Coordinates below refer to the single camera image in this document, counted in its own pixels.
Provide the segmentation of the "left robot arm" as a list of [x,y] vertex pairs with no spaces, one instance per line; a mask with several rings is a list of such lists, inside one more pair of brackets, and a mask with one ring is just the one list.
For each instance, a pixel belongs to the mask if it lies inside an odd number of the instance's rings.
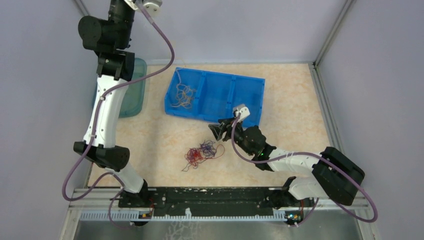
[[117,122],[134,73],[135,55],[125,50],[130,45],[134,16],[135,10],[124,0],[112,0],[107,19],[88,15],[78,23],[83,47],[97,55],[97,80],[90,123],[73,150],[117,176],[131,202],[144,207],[150,200],[147,184],[129,163],[130,150],[116,145]]

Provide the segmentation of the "teal translucent plastic tray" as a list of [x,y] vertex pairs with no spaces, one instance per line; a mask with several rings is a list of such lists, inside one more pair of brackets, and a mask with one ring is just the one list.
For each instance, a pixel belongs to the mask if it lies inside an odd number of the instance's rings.
[[[144,77],[147,73],[146,62],[136,57],[134,59],[134,69],[132,75],[132,81]],[[145,95],[145,82],[139,81],[137,83],[128,86],[128,89],[122,100],[119,118],[130,118],[138,115],[143,108]]]

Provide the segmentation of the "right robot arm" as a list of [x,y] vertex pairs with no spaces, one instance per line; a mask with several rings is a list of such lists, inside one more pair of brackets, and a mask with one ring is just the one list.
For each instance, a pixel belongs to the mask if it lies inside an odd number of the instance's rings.
[[328,146],[320,153],[290,152],[270,145],[257,125],[243,128],[235,118],[209,124],[217,141],[231,141],[262,171],[293,172],[287,179],[281,199],[295,206],[306,198],[329,198],[337,204],[351,206],[365,172],[337,148]]

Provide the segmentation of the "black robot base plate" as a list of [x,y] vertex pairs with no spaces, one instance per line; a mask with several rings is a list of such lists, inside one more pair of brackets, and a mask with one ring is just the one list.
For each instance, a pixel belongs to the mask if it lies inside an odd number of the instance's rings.
[[146,209],[144,220],[254,220],[299,223],[312,198],[289,200],[284,187],[150,187],[140,193],[123,191],[117,197],[121,209]]

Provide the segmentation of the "blue three-compartment bin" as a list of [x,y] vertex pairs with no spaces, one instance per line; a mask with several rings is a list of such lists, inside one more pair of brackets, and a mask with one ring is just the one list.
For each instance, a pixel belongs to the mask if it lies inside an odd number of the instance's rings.
[[233,108],[245,104],[250,111],[245,128],[261,120],[265,79],[177,67],[164,97],[168,115],[216,123],[233,117]]

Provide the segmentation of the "aluminium frame rail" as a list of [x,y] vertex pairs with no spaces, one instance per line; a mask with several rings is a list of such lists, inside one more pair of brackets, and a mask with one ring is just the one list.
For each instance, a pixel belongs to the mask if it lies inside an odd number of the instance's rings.
[[276,204],[271,206],[265,194],[275,187],[256,188],[167,188],[153,187],[145,206],[135,206],[123,197],[112,198],[118,188],[96,188],[81,200],[69,204],[68,210],[81,221],[114,222],[288,222],[304,212],[314,200],[304,206]]

